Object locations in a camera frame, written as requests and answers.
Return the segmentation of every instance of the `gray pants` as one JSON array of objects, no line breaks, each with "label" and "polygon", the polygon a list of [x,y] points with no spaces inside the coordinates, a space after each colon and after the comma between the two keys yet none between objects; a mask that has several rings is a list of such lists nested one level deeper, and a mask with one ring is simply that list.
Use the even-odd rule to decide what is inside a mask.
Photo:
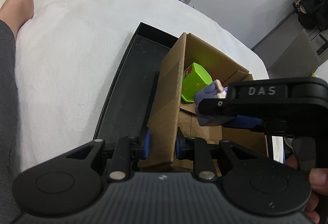
[{"label": "gray pants", "polygon": [[11,194],[18,125],[15,49],[11,29],[0,20],[0,224],[19,215]]}]

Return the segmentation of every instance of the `green plastic box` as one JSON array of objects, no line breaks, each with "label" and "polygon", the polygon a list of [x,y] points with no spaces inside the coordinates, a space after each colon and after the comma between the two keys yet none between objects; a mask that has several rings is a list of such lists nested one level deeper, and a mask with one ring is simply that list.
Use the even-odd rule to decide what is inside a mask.
[{"label": "green plastic box", "polygon": [[184,72],[181,97],[187,103],[194,102],[194,95],[212,83],[210,74],[199,64],[192,63]]}]

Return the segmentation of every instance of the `white bedsheet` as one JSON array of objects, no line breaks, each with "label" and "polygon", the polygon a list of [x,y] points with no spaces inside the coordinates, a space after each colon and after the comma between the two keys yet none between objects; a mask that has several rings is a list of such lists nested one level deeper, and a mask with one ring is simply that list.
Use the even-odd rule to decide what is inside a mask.
[{"label": "white bedsheet", "polygon": [[[254,52],[178,0],[34,4],[34,17],[20,29],[16,43],[21,170],[92,140],[114,74],[140,22],[176,37],[193,33],[247,68],[254,79],[268,78]],[[282,159],[281,153],[278,139],[276,159]]]}]

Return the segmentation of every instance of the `hand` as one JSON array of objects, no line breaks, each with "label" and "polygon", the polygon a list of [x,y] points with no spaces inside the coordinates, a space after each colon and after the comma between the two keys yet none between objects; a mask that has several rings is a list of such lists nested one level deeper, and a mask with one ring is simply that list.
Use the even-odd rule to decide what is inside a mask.
[{"label": "hand", "polygon": [[[297,169],[297,159],[295,155],[289,157],[286,162],[286,165]],[[311,196],[305,206],[304,214],[310,218],[314,223],[318,224],[320,220],[319,214],[315,211],[319,203],[319,196],[328,195],[328,168],[314,168],[311,170],[309,175],[309,182],[312,186]]]}]

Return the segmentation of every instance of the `ribbed grip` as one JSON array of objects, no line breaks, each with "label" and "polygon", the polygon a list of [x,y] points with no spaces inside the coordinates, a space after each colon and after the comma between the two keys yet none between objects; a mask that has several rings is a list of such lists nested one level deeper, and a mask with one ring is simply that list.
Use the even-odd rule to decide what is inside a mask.
[{"label": "ribbed grip", "polygon": [[196,181],[190,173],[136,173],[112,183],[86,210],[63,218],[23,214],[15,224],[310,224],[301,213],[265,218],[232,206],[216,185]]}]

